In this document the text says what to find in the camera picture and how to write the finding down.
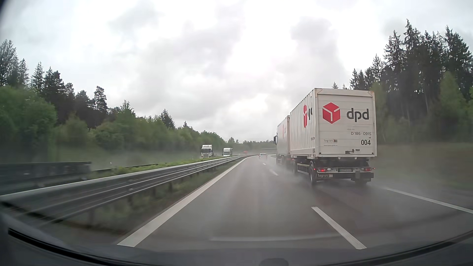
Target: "white truck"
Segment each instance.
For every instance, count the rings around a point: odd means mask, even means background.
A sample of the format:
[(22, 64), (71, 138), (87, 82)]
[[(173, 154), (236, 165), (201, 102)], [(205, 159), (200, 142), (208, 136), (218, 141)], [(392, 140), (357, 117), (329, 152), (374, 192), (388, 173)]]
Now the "white truck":
[(277, 127), (276, 162), (312, 184), (347, 178), (365, 184), (377, 155), (372, 91), (313, 89)]
[(213, 157), (213, 148), (211, 144), (204, 144), (202, 145), (201, 149), (201, 158), (209, 158)]
[(223, 148), (223, 157), (233, 156), (233, 148)]

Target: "sky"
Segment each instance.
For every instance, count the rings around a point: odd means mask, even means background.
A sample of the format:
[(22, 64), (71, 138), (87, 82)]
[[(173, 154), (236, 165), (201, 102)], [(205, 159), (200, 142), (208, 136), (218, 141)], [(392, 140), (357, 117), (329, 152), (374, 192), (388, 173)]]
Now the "sky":
[(11, 0), (0, 37), (109, 107), (267, 140), (311, 89), (349, 85), (406, 19), (473, 44), (473, 1)]

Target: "rear bumper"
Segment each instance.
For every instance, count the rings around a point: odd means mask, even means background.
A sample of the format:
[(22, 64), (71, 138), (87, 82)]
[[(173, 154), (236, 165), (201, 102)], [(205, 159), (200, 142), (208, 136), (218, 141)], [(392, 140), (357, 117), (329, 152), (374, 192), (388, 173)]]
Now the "rear bumper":
[(317, 179), (333, 178), (333, 179), (351, 179), (355, 180), (368, 180), (370, 181), (375, 177), (373, 172), (360, 172), (359, 178), (356, 177), (356, 173), (318, 173)]

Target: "tire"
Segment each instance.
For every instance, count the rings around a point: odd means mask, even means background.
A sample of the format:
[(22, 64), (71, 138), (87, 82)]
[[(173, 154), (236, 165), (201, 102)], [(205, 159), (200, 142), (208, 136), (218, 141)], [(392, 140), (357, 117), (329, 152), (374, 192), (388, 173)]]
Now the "tire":
[(314, 165), (312, 163), (310, 164), (309, 178), (310, 178), (310, 185), (311, 186), (316, 186), (317, 185), (317, 177), (315, 176)]

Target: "asphalt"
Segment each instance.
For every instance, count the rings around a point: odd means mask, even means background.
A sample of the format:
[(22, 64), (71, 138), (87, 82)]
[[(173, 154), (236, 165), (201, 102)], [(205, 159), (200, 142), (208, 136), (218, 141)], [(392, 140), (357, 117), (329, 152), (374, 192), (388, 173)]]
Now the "asphalt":
[(387, 252), (397, 252), (470, 231), (472, 209), (470, 195), (376, 175), (364, 187), (349, 180), (311, 186), (275, 158), (250, 157), (117, 243), (152, 251), (390, 246)]

